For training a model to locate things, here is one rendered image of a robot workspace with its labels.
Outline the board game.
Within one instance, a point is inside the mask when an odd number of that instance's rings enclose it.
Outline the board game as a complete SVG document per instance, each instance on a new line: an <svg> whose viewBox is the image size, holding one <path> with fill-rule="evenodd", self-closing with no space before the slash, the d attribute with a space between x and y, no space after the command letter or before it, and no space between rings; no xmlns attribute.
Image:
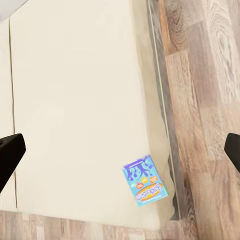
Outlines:
<svg viewBox="0 0 240 240"><path fill-rule="evenodd" d="M150 154L123 166L122 171L139 208L169 195Z"/></svg>

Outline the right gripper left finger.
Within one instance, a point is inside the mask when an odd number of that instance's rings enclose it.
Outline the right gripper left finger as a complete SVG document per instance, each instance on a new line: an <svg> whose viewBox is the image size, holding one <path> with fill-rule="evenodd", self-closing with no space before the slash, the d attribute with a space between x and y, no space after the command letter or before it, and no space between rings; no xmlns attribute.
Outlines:
<svg viewBox="0 0 240 240"><path fill-rule="evenodd" d="M0 138L0 193L26 153L21 133Z"/></svg>

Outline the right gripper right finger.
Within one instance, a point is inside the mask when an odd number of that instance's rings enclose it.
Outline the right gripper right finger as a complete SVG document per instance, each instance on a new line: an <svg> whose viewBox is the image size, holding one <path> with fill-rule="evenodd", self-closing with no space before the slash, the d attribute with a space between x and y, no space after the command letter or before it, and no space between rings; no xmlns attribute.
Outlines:
<svg viewBox="0 0 240 240"><path fill-rule="evenodd" d="M240 173L240 135L229 133L224 151Z"/></svg>

